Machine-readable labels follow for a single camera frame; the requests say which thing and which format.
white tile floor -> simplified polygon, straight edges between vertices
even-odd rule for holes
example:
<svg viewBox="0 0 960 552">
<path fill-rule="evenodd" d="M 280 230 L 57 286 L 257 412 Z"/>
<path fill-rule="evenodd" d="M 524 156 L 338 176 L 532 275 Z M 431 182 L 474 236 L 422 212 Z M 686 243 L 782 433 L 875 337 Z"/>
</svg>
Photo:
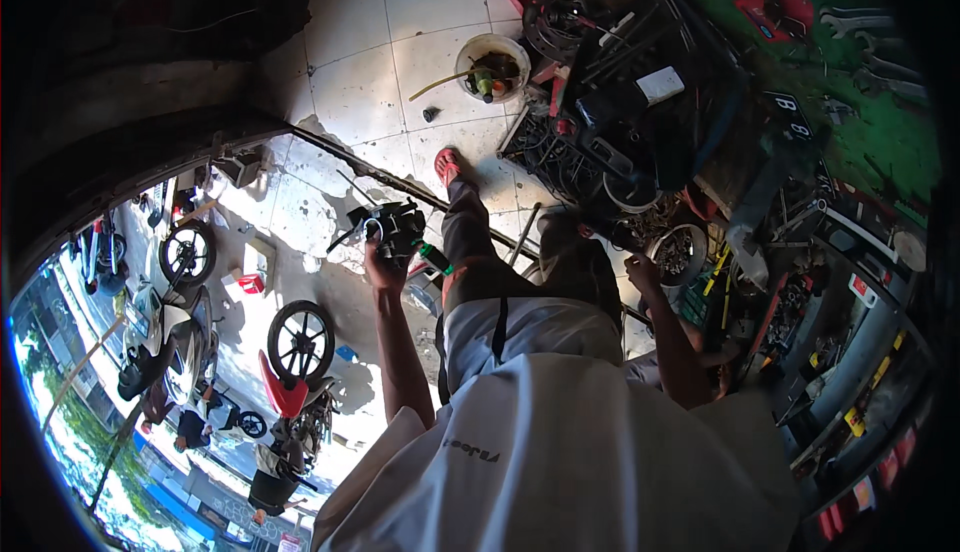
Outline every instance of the white tile floor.
<svg viewBox="0 0 960 552">
<path fill-rule="evenodd" d="M 457 147 L 481 186 L 490 225 L 510 238 L 519 236 L 535 203 L 558 206 L 534 177 L 494 155 L 522 109 L 520 102 L 484 104 L 457 81 L 408 101 L 453 73 L 457 53 L 470 38 L 486 33 L 519 38 L 520 13 L 509 0 L 310 0 L 310 13 L 302 33 L 261 61 L 287 121 L 296 124 L 316 114 L 319 126 L 358 157 L 443 199 L 447 191 L 434 174 L 433 160 L 441 148 Z M 429 124 L 423 116 L 428 107 L 440 109 Z M 294 231 L 306 222 L 317 234 L 316 221 L 332 219 L 324 212 L 315 216 L 322 209 L 314 201 L 322 197 L 305 188 L 334 195 L 329 185 L 342 189 L 343 184 L 335 185 L 339 176 L 332 164 L 308 150 L 294 146 L 284 161 L 278 163 L 286 174 L 271 181 L 279 189 L 273 193 L 275 208 L 271 213 L 259 209 L 268 204 L 265 199 L 257 203 L 256 216 L 285 239 L 297 240 Z M 530 237 L 535 247 L 535 228 Z M 327 238 L 311 235 L 289 243 L 313 254 L 321 240 Z M 625 253 L 606 248 L 624 300 L 635 305 L 636 292 L 623 268 Z"/>
</svg>

tire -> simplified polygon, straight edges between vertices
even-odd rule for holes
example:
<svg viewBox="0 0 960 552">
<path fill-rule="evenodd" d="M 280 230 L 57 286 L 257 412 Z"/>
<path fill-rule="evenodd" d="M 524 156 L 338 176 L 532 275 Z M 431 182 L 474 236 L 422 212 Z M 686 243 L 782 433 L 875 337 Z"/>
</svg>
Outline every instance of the tire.
<svg viewBox="0 0 960 552">
<path fill-rule="evenodd" d="M 330 369 L 330 363 L 333 362 L 333 349 L 336 346 L 333 332 L 333 319 L 330 318 L 330 314 L 328 314 L 326 310 L 306 299 L 290 302 L 283 308 L 280 308 L 279 312 L 273 317 L 273 321 L 270 323 L 270 331 L 267 333 L 267 357 L 270 359 L 270 366 L 273 367 L 277 376 L 289 387 L 293 387 L 293 384 L 297 383 L 297 380 L 301 378 L 301 376 L 287 369 L 286 366 L 283 366 L 280 342 L 284 334 L 288 334 L 287 329 L 284 328 L 287 320 L 294 315 L 304 312 L 319 318 L 322 323 L 324 335 L 326 336 L 323 350 L 314 350 L 315 355 L 319 355 L 319 365 L 303 378 L 303 380 L 306 381 L 307 387 L 313 390 L 323 382 L 324 375 Z M 286 353 L 287 350 L 288 347 L 284 345 L 283 352 Z"/>
<path fill-rule="evenodd" d="M 246 435 L 255 440 L 262 438 L 267 433 L 267 421 L 264 420 L 262 414 L 252 410 L 238 414 L 237 425 L 243 429 Z"/>
<path fill-rule="evenodd" d="M 117 258 L 117 265 L 119 265 L 120 261 L 127 255 L 127 240 L 119 233 L 113 234 L 113 255 Z M 113 272 L 109 256 L 104 254 L 97 255 L 97 272 L 104 274 Z"/>
<path fill-rule="evenodd" d="M 160 270 L 163 273 L 163 277 L 166 278 L 167 282 L 173 282 L 176 271 L 171 265 L 171 261 L 168 259 L 167 251 L 168 248 L 172 249 L 173 252 L 176 251 L 176 246 L 179 246 L 177 241 L 179 234 L 184 232 L 193 232 L 196 234 L 196 237 L 202 238 L 205 245 L 205 258 L 203 258 L 206 264 L 203 265 L 203 268 L 197 273 L 193 274 L 188 271 L 184 271 L 183 275 L 180 276 L 179 283 L 177 285 L 200 285 L 205 282 L 210 275 L 213 273 L 213 268 L 217 264 L 217 245 L 216 239 L 213 236 L 213 229 L 210 228 L 210 225 L 206 224 L 203 221 L 189 221 L 175 228 L 170 234 L 160 242 L 160 248 L 157 251 L 158 261 L 160 264 Z"/>
</svg>

